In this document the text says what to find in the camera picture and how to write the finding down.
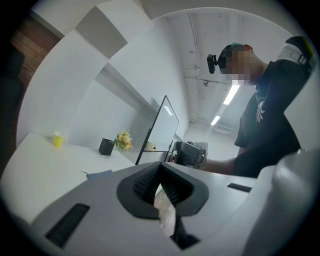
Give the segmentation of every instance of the white table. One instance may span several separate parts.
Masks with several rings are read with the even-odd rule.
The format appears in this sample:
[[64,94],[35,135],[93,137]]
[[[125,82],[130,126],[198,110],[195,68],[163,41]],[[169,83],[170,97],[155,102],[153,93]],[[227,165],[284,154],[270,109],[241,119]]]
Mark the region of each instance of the white table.
[[133,165],[116,150],[106,156],[76,145],[57,148],[51,139],[30,133],[4,170],[1,195],[12,213],[31,223],[53,201],[86,181],[83,172],[117,171]]

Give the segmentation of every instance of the white wall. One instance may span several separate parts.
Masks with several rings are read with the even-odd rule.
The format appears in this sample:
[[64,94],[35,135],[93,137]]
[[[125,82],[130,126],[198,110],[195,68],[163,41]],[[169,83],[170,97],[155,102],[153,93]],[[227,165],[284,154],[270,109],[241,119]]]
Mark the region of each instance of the white wall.
[[191,123],[183,139],[185,142],[208,142],[208,158],[213,160],[227,160],[235,158],[239,147],[235,146],[235,137],[214,131],[214,126]]
[[110,64],[153,105],[160,106],[165,95],[177,115],[177,134],[183,138],[189,125],[186,86],[181,62],[169,23],[154,22],[154,27],[118,51]]
[[74,30],[78,23],[96,5],[106,0],[42,0],[32,11],[63,35]]
[[68,137],[71,121],[91,82],[108,59],[77,31],[65,36],[44,58],[21,105],[17,144],[29,134]]
[[129,130],[133,148],[140,151],[155,115],[103,69],[78,107],[68,142],[98,149],[102,138],[114,140]]

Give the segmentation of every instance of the black container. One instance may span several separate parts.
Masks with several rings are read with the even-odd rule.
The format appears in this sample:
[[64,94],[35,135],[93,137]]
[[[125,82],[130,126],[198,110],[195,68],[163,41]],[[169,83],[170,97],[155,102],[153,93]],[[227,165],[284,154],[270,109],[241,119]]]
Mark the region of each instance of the black container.
[[103,138],[99,147],[100,154],[105,156],[110,156],[113,149],[114,149],[113,141],[110,139]]

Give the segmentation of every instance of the black vent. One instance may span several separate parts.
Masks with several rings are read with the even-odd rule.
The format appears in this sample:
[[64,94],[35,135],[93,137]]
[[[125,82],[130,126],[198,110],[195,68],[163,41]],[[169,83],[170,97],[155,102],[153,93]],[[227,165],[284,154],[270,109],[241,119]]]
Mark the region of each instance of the black vent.
[[90,206],[77,203],[58,221],[45,237],[56,246],[62,248],[89,209]]

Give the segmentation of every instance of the person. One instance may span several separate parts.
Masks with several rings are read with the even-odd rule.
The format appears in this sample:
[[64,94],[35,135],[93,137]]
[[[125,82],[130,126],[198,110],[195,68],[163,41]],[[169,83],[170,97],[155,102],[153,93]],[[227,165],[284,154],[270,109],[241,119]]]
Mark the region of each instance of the person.
[[207,159],[201,170],[257,178],[260,171],[300,149],[299,141],[284,115],[285,109],[308,80],[314,54],[306,38],[294,36],[285,42],[275,62],[261,61],[251,46],[226,46],[218,65],[227,77],[255,86],[241,118],[235,141],[237,157]]

